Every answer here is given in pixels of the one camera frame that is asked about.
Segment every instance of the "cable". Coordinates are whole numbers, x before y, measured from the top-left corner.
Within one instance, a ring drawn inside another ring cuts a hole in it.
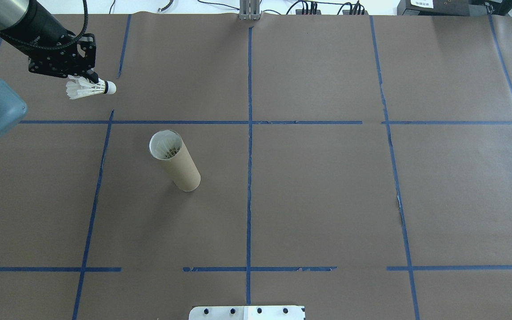
[[[280,16],[282,15],[280,12],[277,12],[276,10],[271,10],[271,9],[267,9],[267,10],[264,10],[262,12],[276,12],[277,14],[279,14]]]
[[[173,0],[169,0],[169,3],[166,6],[164,6],[163,8],[157,9],[157,13],[164,12],[165,10],[169,9],[169,7],[171,7],[172,4],[173,4]]]
[[[228,8],[232,8],[234,10],[240,10],[240,8],[229,6],[228,4],[217,4],[216,2],[205,2],[205,1],[201,1],[201,0],[197,0],[197,2],[201,2],[202,4],[215,4],[217,6],[225,6],[225,7],[228,7]]]
[[[353,4],[350,3],[350,2],[345,2],[344,4],[341,5],[341,7],[339,8],[339,11],[337,11],[337,16],[339,16],[339,13],[341,13],[341,10],[343,10],[343,7],[344,6],[349,6],[349,12],[351,12],[351,10],[353,10]]]
[[[86,28],[88,27],[88,5],[86,3],[86,0],[82,0],[82,3],[84,5],[84,25],[83,25],[80,33],[74,39],[69,41],[67,44],[61,44],[56,47],[45,47],[43,45],[31,44],[31,43],[25,42],[23,40],[16,39],[10,35],[6,35],[6,34],[2,33],[1,31],[0,31],[0,37],[4,38],[5,40],[11,40],[13,42],[17,42],[19,44],[26,45],[27,47],[30,47],[33,49],[49,50],[49,51],[65,49],[65,48],[73,45],[74,43],[76,43],[78,40],[80,40],[80,38],[82,38],[84,36],[84,32],[86,32]]]
[[[294,2],[294,3],[291,5],[291,7],[290,7],[290,8],[288,9],[288,11],[286,12],[286,14],[290,14],[290,11],[293,9],[293,7],[295,7],[295,5],[296,5],[296,4],[298,4],[298,3],[300,3],[300,2],[302,2],[303,4],[305,4],[305,6],[307,7],[307,2],[305,2],[304,0],[297,0],[296,2]]]

